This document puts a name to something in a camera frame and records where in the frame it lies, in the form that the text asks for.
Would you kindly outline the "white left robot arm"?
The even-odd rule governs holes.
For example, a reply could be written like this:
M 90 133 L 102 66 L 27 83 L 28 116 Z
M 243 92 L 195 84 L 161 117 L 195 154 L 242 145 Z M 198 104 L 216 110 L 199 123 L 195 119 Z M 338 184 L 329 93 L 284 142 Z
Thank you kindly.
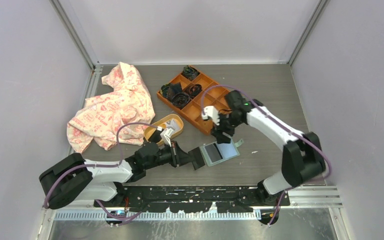
M 91 200 L 121 206 L 126 200 L 123 184 L 137 182 L 147 170 L 166 164 L 174 168 L 192 164 L 198 170 L 205 159 L 199 147 L 185 152 L 174 140 L 162 147 L 146 142 L 121 161 L 93 161 L 72 153 L 39 175 L 45 193 L 43 207 L 57 210 Z

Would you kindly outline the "black credit card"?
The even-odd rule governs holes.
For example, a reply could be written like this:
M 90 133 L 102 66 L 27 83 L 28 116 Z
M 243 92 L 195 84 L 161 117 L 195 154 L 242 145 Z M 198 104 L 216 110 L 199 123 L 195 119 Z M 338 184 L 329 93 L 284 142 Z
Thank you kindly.
M 204 147 L 204 149 L 208 155 L 210 163 L 216 163 L 217 161 L 220 161 L 223 158 L 216 143 L 208 144 Z

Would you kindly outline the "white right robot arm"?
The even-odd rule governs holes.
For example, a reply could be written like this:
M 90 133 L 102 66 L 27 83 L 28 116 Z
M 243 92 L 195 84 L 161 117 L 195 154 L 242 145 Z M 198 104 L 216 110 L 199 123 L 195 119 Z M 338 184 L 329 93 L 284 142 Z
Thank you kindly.
M 246 124 L 271 140 L 282 151 L 281 169 L 257 184 L 256 194 L 263 205 L 271 205 L 277 194 L 298 187 L 322 175 L 327 169 L 319 137 L 296 130 L 274 116 L 261 102 L 246 100 L 238 90 L 224 97 L 228 110 L 214 105 L 203 107 L 203 120 L 211 119 L 213 135 L 219 144 L 227 143 L 236 127 Z

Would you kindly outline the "green card holder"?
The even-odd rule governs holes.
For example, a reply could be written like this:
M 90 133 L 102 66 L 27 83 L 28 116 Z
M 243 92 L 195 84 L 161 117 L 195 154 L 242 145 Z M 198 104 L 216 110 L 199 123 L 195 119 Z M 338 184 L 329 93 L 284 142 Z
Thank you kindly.
M 205 146 L 207 145 L 210 145 L 210 144 L 213 144 L 213 143 L 216 143 L 217 144 L 217 147 L 222 155 L 222 159 L 215 162 L 215 163 L 210 163 L 209 162 L 209 156 L 205 150 Z M 240 139 L 239 141 L 237 142 L 234 142 L 233 140 L 231 140 L 230 143 L 217 143 L 216 141 L 215 142 L 212 142 L 212 143 L 208 143 L 208 144 L 205 144 L 203 146 L 200 146 L 199 149 L 201 150 L 201 153 L 204 157 L 204 160 L 205 160 L 205 164 L 208 166 L 208 167 L 212 167 L 212 166 L 215 166 L 215 165 L 218 165 L 220 163 L 223 163 L 227 160 L 230 160 L 230 159 L 233 159 L 233 158 L 236 158 L 238 156 L 240 156 L 240 152 L 238 150 L 238 147 L 240 147 L 242 144 L 244 143 L 244 140 L 243 139 Z

